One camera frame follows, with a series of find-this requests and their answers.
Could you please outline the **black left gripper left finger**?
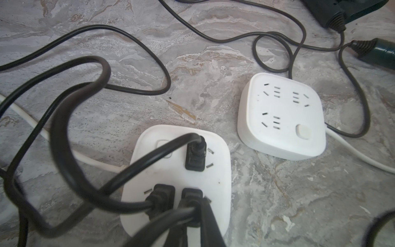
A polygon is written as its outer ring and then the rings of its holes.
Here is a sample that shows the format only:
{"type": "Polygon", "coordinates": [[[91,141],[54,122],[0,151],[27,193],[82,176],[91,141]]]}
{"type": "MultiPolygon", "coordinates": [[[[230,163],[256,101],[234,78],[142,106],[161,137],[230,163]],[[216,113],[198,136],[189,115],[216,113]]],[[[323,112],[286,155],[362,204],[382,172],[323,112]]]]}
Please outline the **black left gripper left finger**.
{"type": "Polygon", "coordinates": [[[171,228],[164,247],[188,247],[187,227],[178,225],[171,228]]]}

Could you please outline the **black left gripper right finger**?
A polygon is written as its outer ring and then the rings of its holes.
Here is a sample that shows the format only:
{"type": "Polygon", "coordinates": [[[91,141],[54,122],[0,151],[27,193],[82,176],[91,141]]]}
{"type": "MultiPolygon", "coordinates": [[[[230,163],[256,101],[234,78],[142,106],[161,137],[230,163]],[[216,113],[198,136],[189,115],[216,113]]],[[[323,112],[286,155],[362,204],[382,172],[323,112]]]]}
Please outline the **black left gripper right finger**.
{"type": "Polygon", "coordinates": [[[200,224],[202,247],[226,247],[207,198],[200,200],[200,224]]]}

